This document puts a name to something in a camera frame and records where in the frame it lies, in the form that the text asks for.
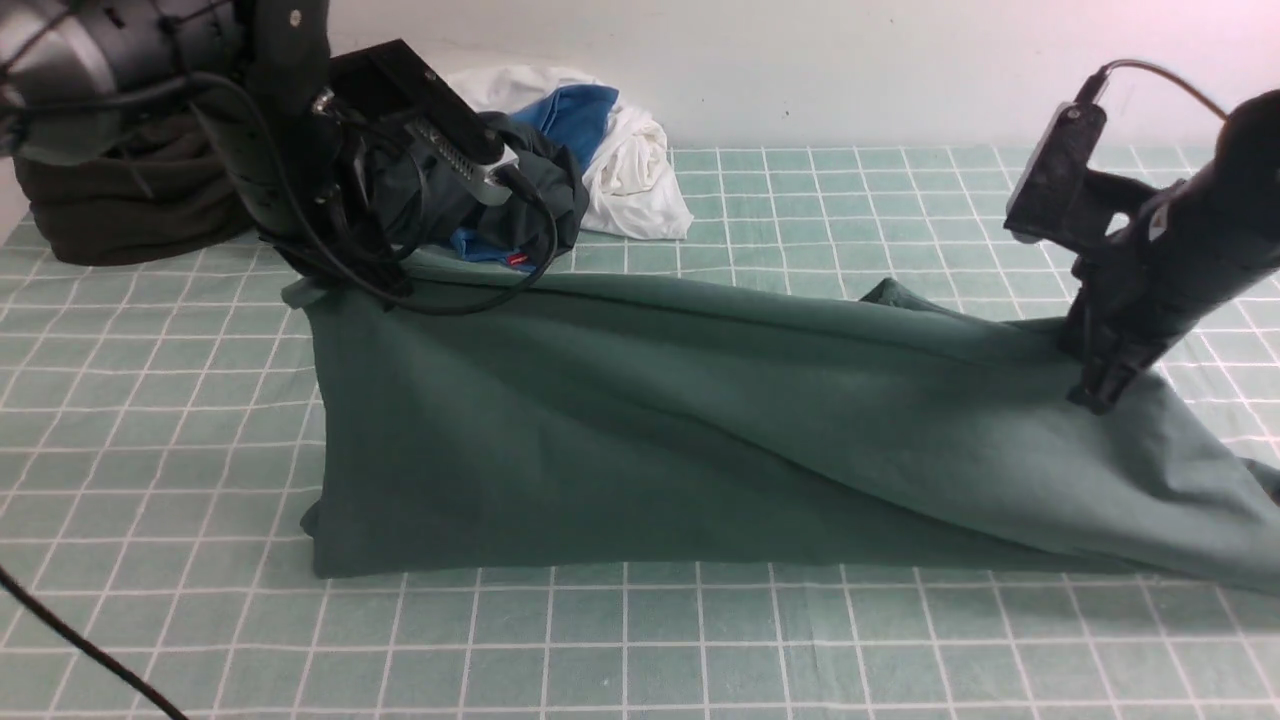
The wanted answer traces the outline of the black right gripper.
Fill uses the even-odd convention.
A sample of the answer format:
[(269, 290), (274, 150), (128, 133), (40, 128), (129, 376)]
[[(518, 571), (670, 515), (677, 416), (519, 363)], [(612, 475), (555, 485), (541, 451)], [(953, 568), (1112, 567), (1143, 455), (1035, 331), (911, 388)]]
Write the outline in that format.
[(1277, 173), (1201, 170), (1157, 190), (1115, 242), (1080, 258), (1061, 347), (1080, 360), (1066, 400), (1111, 413), (1204, 316), (1277, 269)]

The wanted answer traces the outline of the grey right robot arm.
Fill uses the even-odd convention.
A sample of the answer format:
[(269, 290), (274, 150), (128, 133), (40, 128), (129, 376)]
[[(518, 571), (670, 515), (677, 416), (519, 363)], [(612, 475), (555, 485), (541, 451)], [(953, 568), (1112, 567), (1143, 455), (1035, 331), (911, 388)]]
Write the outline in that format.
[(1060, 340), (1082, 365), (1069, 398), (1110, 413), (1133, 382), (1207, 315), (1277, 270), (1277, 94), (1233, 110), (1212, 159), (1157, 190), (1087, 170), (1074, 211), (1121, 214), (1070, 247), (1082, 288)]

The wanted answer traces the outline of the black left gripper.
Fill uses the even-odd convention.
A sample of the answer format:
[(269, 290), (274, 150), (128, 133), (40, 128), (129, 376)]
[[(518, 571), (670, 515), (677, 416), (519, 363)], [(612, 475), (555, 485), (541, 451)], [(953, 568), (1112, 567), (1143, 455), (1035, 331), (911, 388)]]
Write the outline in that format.
[(195, 74), (195, 114), (260, 238), (298, 273), (385, 301), (412, 291), (379, 224), (360, 204), (366, 140), (315, 102), (330, 63), (246, 61)]

